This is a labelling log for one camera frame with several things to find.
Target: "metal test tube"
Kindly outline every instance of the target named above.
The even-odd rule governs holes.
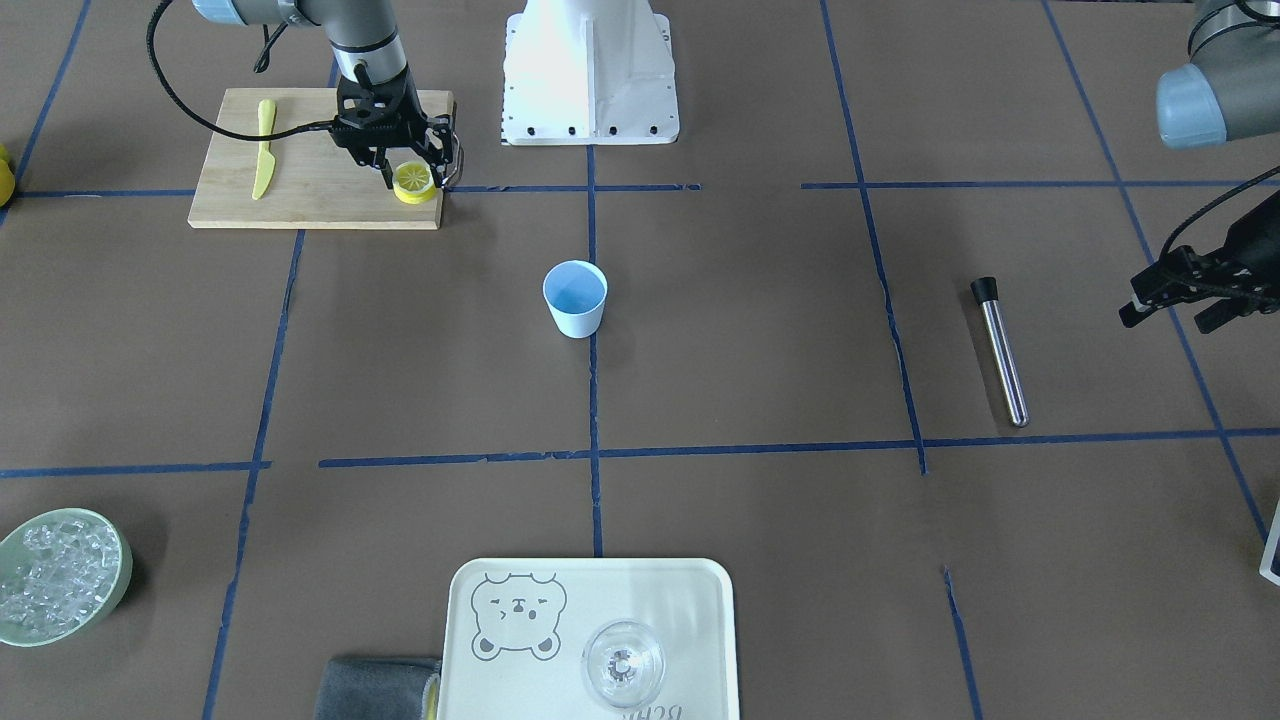
[[[1018,379],[1018,365],[1014,364],[1014,351],[1005,334],[1005,315],[1000,311],[1000,297],[996,293],[996,278],[978,278],[969,284],[973,297],[982,307],[987,320],[987,337],[991,338],[991,351],[996,355],[996,368],[1000,370],[1000,384],[1005,389],[1005,406],[1009,409],[1009,421],[1015,428],[1025,428],[1030,418],[1027,415],[1027,398],[1023,397],[1023,383]]]

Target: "clear glass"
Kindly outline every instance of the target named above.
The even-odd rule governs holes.
[[[582,673],[591,696],[607,707],[636,710],[658,697],[667,661],[652,628],[635,620],[617,620],[586,644]]]
[[[81,519],[35,525],[23,533],[28,560],[0,578],[0,623],[14,637],[44,642],[87,620],[110,593],[120,564],[111,528]]]

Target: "yellow lemon slice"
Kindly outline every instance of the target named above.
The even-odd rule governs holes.
[[[435,197],[435,181],[431,169],[421,160],[410,160],[396,168],[392,177],[392,190],[401,202],[420,205]]]
[[[9,151],[0,145],[0,206],[13,197],[14,181],[13,170],[9,169]]]

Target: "black rubber cap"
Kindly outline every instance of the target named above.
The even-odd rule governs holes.
[[[996,278],[978,278],[969,283],[969,290],[973,291],[973,299],[978,301],[978,305],[988,300],[1000,300],[996,293]]]

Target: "paper cup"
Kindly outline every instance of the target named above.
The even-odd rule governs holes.
[[[543,299],[556,327],[572,338],[589,337],[600,327],[608,293],[604,273],[582,260],[556,265],[543,281]]]

